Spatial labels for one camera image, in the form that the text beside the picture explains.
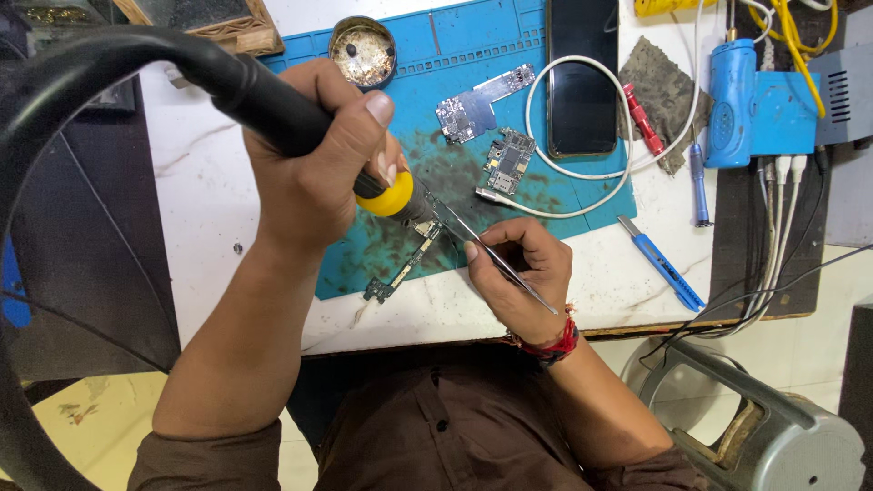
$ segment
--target wooden frame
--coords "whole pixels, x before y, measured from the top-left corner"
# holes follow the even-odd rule
[[[113,0],[131,24],[154,25],[137,0]],[[263,0],[245,0],[250,16],[239,17],[218,24],[185,31],[192,36],[207,38],[220,44],[228,52],[244,52],[261,56],[285,50]]]

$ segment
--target blue utility knife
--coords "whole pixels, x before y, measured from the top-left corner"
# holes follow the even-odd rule
[[[706,307],[706,304],[694,293],[694,290],[685,282],[679,271],[676,271],[676,268],[661,254],[661,251],[657,250],[657,247],[652,244],[649,237],[636,228],[634,223],[630,221],[630,218],[619,215],[618,221],[630,233],[631,240],[634,241],[636,248],[652,263],[652,266],[667,280],[667,283],[676,290],[676,297],[679,298],[682,305],[685,305],[694,312],[699,312],[700,308]]]

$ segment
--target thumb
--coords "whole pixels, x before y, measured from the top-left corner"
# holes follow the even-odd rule
[[[351,189],[355,177],[385,138],[385,128],[394,116],[394,102],[374,90],[341,107],[333,118],[324,141],[306,159],[306,165],[322,180],[338,189]]]
[[[470,268],[470,281],[489,305],[493,305],[494,301],[508,299],[512,293],[517,292],[480,245],[468,240],[464,242],[464,253]]]

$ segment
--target blue silicone mat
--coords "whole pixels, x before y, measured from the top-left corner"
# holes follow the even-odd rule
[[[434,111],[438,102],[524,63],[533,64],[539,72],[546,65],[544,9],[544,0],[479,0],[380,19],[397,43],[397,72],[385,89],[395,102],[390,130],[400,140],[413,173],[474,230],[526,216],[473,194],[473,188],[487,181],[482,166],[491,141],[502,136],[494,129],[463,145],[448,145]],[[327,29],[283,38],[285,52],[260,60],[279,73],[309,59],[327,58],[330,35]],[[545,85],[540,84],[531,110],[533,132],[540,142],[546,140]],[[498,128],[525,132],[527,91],[492,104]],[[619,140],[609,156],[565,158],[558,164],[586,174],[615,172],[625,165],[624,143]],[[578,211],[608,194],[617,183],[618,178],[583,181],[563,176],[534,154],[513,199],[543,211]],[[597,210],[575,218],[540,221],[564,239],[612,225],[622,214],[636,216],[630,179]],[[359,209],[347,236],[327,249],[316,296],[328,299],[361,292],[374,276],[390,282],[422,240],[388,218]],[[407,279],[466,266],[459,247],[444,234]]]

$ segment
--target hand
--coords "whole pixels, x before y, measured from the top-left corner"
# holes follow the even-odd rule
[[[285,158],[245,130],[261,199],[258,238],[279,247],[319,251],[345,235],[355,214],[354,179],[361,168],[383,186],[409,171],[400,143],[386,128],[394,102],[383,92],[361,94],[329,59],[294,66],[279,77],[334,114],[311,154]]]
[[[504,278],[481,245],[465,242],[470,280],[498,321],[528,344],[545,348],[557,342],[567,322],[563,312],[573,270],[573,250],[533,218],[500,222],[485,229],[479,237],[559,312],[552,314],[527,291]]]

